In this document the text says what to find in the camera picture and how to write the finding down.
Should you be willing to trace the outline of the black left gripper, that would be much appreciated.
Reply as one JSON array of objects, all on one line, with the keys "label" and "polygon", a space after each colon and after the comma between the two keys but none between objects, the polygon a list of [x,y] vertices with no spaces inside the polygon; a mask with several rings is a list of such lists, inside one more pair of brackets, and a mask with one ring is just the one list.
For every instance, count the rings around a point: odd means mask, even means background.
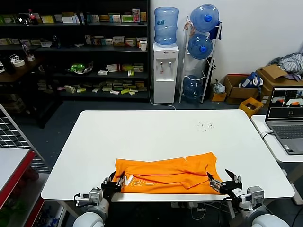
[{"label": "black left gripper", "polygon": [[106,177],[101,184],[102,195],[104,198],[112,198],[115,193],[120,193],[124,185],[125,172],[122,172],[116,182],[113,182],[115,172]]}]

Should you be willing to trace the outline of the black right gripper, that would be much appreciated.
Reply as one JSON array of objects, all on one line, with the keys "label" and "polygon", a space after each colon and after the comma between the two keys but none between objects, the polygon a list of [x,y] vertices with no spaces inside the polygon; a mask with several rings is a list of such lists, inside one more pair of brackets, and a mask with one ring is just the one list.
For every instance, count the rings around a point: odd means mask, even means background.
[{"label": "black right gripper", "polygon": [[227,194],[228,196],[236,196],[234,190],[239,189],[242,191],[242,182],[241,177],[237,176],[234,172],[225,170],[228,176],[232,179],[232,181],[221,182],[216,179],[209,173],[207,173],[210,187],[213,189],[219,189],[220,194]]}]

